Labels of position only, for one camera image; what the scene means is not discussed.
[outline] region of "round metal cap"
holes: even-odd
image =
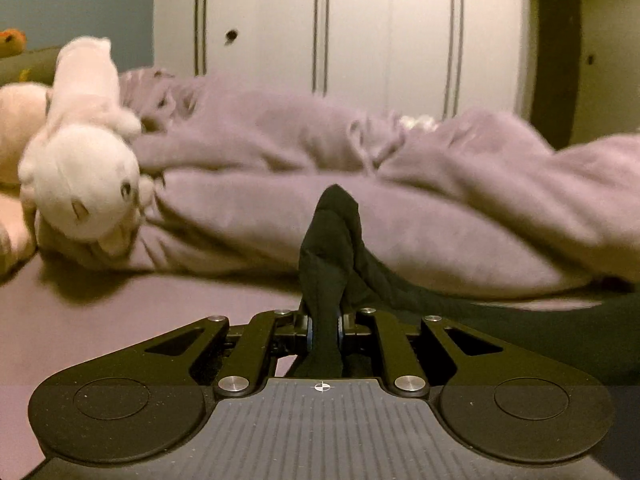
[[[403,375],[402,377],[398,377],[394,381],[394,384],[398,390],[402,390],[404,392],[417,392],[427,385],[422,377],[415,375]]]
[[[239,375],[229,375],[218,381],[218,387],[226,392],[241,392],[249,387],[249,381]]]

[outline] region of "black fabric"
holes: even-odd
[[[640,294],[591,308],[530,311],[441,296],[401,279],[362,241],[358,205],[339,186],[322,194],[300,249],[303,308],[315,320],[312,351],[297,377],[339,377],[337,317],[365,306],[419,324],[435,314],[579,368],[604,384],[640,384]]]

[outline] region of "ridged rubber pad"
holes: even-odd
[[[463,447],[422,400],[375,380],[270,379],[220,402],[191,440],[116,468],[52,460],[34,480],[601,480],[580,460],[550,468],[494,462]]]

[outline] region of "bed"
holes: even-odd
[[[18,480],[43,459],[26,409],[46,377],[213,314],[243,324],[299,302],[290,280],[132,277],[36,256],[0,286],[0,478]]]
[[[427,134],[329,103],[310,119],[307,98],[265,102],[218,75],[194,83],[144,69],[122,83],[124,102],[157,130],[133,146],[157,178],[156,199],[122,258],[40,219],[46,256],[0,286],[2,480],[42,459],[26,407],[51,374],[213,314],[242,324],[296,308],[300,243],[336,182],[360,203],[372,252],[437,292],[561,310],[618,294],[593,285],[603,275],[640,281],[631,136],[552,156],[507,114],[469,112]],[[312,126],[327,135],[313,137]],[[580,480],[616,478],[590,458],[583,465]]]

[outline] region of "white wardrobe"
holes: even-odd
[[[154,61],[373,112],[520,113],[529,0],[156,0]]]

